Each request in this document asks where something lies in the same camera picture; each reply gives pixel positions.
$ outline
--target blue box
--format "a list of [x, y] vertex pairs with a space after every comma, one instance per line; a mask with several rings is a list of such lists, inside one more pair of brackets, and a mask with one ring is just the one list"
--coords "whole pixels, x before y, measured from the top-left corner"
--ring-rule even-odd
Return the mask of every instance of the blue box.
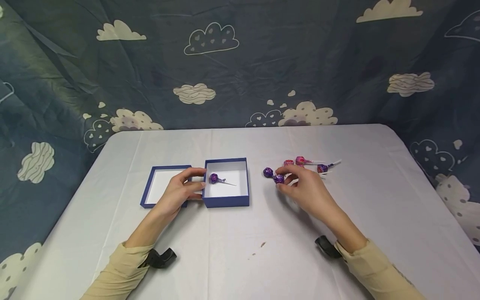
[[[143, 206], [143, 208], [154, 207], [162, 197], [170, 179], [190, 167], [191, 165], [152, 167], [140, 205]], [[188, 201], [185, 201], [181, 207], [187, 207], [187, 202]]]
[[[202, 198], [207, 208], [250, 206], [247, 158], [210, 159], [205, 161], [207, 172]], [[216, 173], [220, 179], [236, 186], [209, 182], [210, 174]]]

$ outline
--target white tablecloth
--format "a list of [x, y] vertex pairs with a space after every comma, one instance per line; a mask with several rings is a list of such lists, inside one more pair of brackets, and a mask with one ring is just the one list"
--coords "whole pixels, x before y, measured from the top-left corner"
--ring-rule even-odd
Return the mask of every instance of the white tablecloth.
[[427, 298], [480, 295], [480, 255], [401, 140], [374, 124], [115, 134], [12, 299], [78, 299], [146, 215], [139, 203], [152, 166], [232, 157], [247, 157], [250, 206], [190, 203], [156, 245], [178, 260], [150, 270], [130, 299], [368, 297], [342, 260], [315, 247], [321, 234], [334, 241], [325, 226], [262, 177], [298, 155], [343, 160], [325, 180], [329, 191]]

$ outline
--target pink lollipop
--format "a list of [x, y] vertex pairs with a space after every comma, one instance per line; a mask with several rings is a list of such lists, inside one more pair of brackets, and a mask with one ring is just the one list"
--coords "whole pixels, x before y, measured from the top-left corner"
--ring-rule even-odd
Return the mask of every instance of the pink lollipop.
[[295, 164], [297, 164], [298, 166], [303, 166], [303, 165], [306, 165], [306, 164], [316, 164], [316, 163], [324, 163], [324, 161], [322, 160], [308, 160], [308, 159], [305, 159], [303, 156], [297, 156], [297, 158], [295, 159]]
[[283, 166], [288, 166], [288, 165], [293, 165], [295, 162], [291, 159], [287, 159], [286, 161], [283, 162]]

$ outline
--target person's right hand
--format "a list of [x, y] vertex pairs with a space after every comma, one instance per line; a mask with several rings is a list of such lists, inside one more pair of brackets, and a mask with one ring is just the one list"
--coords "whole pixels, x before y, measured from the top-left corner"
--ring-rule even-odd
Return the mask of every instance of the person's right hand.
[[[324, 223], [330, 223], [344, 214], [317, 173], [295, 165], [280, 167], [276, 173], [282, 175], [291, 173], [284, 184], [278, 183], [276, 187], [313, 217]], [[298, 182], [289, 186], [296, 179]]]

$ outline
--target long sleeve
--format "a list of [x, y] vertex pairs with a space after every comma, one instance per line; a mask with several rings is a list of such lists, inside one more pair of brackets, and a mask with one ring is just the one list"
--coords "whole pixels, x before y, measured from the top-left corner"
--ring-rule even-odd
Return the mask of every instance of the long sleeve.
[[335, 247], [347, 262], [350, 272], [377, 300], [423, 300], [425, 297], [400, 273], [371, 241], [348, 253], [338, 242]]
[[80, 300], [125, 300], [145, 276], [145, 261], [152, 246], [125, 248], [120, 244], [110, 256], [105, 269], [95, 279]]

